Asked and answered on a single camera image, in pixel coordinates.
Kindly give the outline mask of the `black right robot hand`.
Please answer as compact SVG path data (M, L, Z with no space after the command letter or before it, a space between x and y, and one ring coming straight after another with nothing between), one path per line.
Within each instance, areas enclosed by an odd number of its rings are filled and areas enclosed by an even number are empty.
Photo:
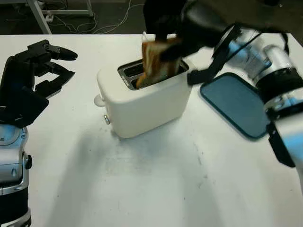
M160 54L161 61L174 61L196 53L202 47L215 47L227 23L209 5L197 0L185 3L174 33L176 41Z

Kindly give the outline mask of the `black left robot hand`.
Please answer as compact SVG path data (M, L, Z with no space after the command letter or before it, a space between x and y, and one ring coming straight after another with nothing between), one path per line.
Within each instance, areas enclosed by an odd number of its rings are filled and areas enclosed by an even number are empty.
M52 62L55 60L74 61L77 53L48 40L42 40L27 47L27 50L10 56L5 64L0 84L0 105L16 103L22 88L28 88L34 95L49 98L61 91L75 74L65 67Z

